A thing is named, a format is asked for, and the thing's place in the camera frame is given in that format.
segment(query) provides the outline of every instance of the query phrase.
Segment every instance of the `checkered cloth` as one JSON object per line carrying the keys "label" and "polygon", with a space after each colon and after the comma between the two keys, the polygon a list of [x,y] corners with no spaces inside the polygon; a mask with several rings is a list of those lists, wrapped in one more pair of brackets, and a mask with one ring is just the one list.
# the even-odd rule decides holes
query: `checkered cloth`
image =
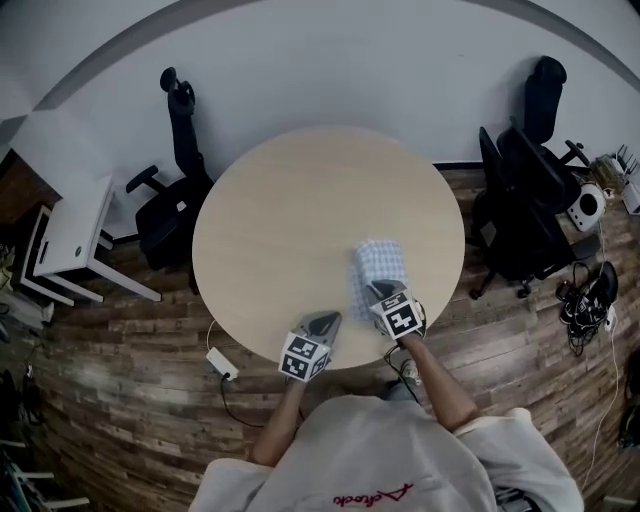
{"label": "checkered cloth", "polygon": [[402,246],[393,240],[365,240],[355,250],[354,265],[349,270],[351,282],[351,314],[356,320],[373,320],[364,293],[375,279],[396,279],[409,286]]}

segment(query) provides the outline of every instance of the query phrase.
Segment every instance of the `desk leg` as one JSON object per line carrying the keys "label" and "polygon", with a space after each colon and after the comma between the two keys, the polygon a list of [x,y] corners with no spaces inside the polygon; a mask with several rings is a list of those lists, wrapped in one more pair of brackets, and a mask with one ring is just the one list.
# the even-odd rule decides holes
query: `desk leg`
{"label": "desk leg", "polygon": [[88,498],[74,498],[72,500],[58,500],[58,501],[41,501],[43,507],[47,510],[57,510],[59,508],[79,507],[81,505],[88,505],[91,503]]}
{"label": "desk leg", "polygon": [[55,478],[53,473],[23,473],[18,470],[15,472],[16,478],[20,480],[38,480],[38,479],[51,479]]}
{"label": "desk leg", "polygon": [[65,297],[64,295],[60,295],[59,293],[52,292],[51,290],[47,290],[44,286],[40,286],[39,284],[34,283],[33,281],[29,281],[28,279],[22,278],[20,280],[20,284],[22,286],[26,286],[27,288],[31,288],[33,291],[38,292],[44,295],[45,297],[49,297],[50,299],[57,300],[58,302],[62,302],[63,304],[66,304],[67,306],[73,307],[74,302],[69,297]]}
{"label": "desk leg", "polygon": [[0,439],[0,446],[12,446],[13,448],[26,448],[27,445],[21,443],[19,441],[7,441],[5,439]]}
{"label": "desk leg", "polygon": [[100,244],[102,247],[104,247],[105,249],[107,249],[108,251],[110,251],[111,249],[113,249],[113,244],[111,242],[109,242],[109,240],[107,240],[104,237],[100,237],[98,238],[98,244]]}
{"label": "desk leg", "polygon": [[113,281],[116,284],[119,284],[123,288],[127,288],[138,295],[142,295],[147,299],[151,299],[154,302],[158,302],[162,300],[162,295],[158,292],[154,292],[150,288],[137,283],[133,279],[128,278],[127,276],[122,275],[120,272],[113,270],[111,267],[105,265],[101,261],[98,261],[94,258],[89,258],[88,268],[100,274],[102,277],[108,279],[109,281]]}
{"label": "desk leg", "polygon": [[104,297],[102,295],[98,295],[97,293],[87,290],[82,286],[78,286],[77,284],[72,283],[71,281],[67,281],[66,279],[56,276],[55,274],[51,274],[49,276],[44,276],[44,277],[46,277],[52,283],[56,283],[57,285],[60,285],[66,288],[67,290],[71,290],[72,292],[75,292],[78,295],[82,295],[87,299],[95,300],[96,302],[104,301]]}

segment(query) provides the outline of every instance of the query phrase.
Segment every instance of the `red logo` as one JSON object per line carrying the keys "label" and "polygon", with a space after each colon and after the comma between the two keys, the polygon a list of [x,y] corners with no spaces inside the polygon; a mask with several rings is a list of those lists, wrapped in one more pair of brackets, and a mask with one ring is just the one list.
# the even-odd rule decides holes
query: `red logo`
{"label": "red logo", "polygon": [[407,491],[413,487],[413,484],[404,484],[401,489],[391,492],[376,491],[370,496],[363,494],[361,496],[336,496],[333,502],[340,507],[344,507],[349,503],[362,503],[365,507],[373,507],[382,498],[389,498],[393,501],[400,501],[407,494]]}

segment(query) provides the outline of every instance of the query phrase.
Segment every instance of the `white desk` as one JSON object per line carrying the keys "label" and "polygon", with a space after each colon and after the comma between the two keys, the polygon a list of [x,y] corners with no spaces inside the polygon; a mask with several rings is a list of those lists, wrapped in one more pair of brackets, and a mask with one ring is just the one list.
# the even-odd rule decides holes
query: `white desk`
{"label": "white desk", "polygon": [[100,236],[112,197],[111,176],[106,176],[82,194],[58,201],[49,217],[33,275],[44,276],[84,297],[102,302],[102,296],[55,275],[68,270],[88,268],[134,293],[159,301],[159,293],[122,275],[94,257],[98,244],[107,249],[112,247],[111,243]]}
{"label": "white desk", "polygon": [[[34,223],[31,228],[31,234],[29,237],[29,241],[26,244],[26,247],[23,249],[16,248],[16,257],[19,259],[19,267],[16,269],[13,277],[11,278],[12,285],[15,287],[25,286],[35,292],[38,292],[45,297],[48,297],[53,300],[57,300],[67,306],[73,306],[74,301],[69,297],[61,295],[53,290],[50,290],[46,286],[43,286],[43,280],[39,280],[40,282],[36,282],[33,280],[33,271],[32,271],[32,256],[31,251],[33,250],[34,245],[36,245],[37,239],[39,239],[39,233],[41,233],[41,223],[46,222],[51,215],[51,210],[46,206],[41,206],[38,210],[38,213],[35,217]],[[68,281],[63,280],[65,284],[73,285],[73,283],[69,283]]]}

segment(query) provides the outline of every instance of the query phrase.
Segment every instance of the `chair armrest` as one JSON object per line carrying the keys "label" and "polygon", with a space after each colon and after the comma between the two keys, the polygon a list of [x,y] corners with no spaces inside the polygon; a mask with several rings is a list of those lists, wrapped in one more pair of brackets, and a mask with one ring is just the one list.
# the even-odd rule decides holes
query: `chair armrest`
{"label": "chair armrest", "polygon": [[591,162],[589,162],[589,159],[585,156],[585,154],[582,152],[582,149],[584,148],[584,146],[582,144],[574,144],[573,142],[571,142],[570,140],[565,140],[564,143],[569,146],[569,151],[567,152],[566,155],[564,155],[561,159],[560,159],[560,163],[562,165],[567,165],[569,162],[571,162],[571,160],[573,160],[574,158],[579,158],[580,161],[586,165],[587,167],[589,167],[591,165]]}
{"label": "chair armrest", "polygon": [[166,187],[162,185],[162,183],[153,179],[153,177],[158,174],[158,168],[155,165],[151,167],[147,167],[140,174],[135,176],[129,183],[127,183],[127,194],[130,194],[135,189],[137,189],[140,185],[145,184],[148,187],[151,187],[156,192],[162,192]]}

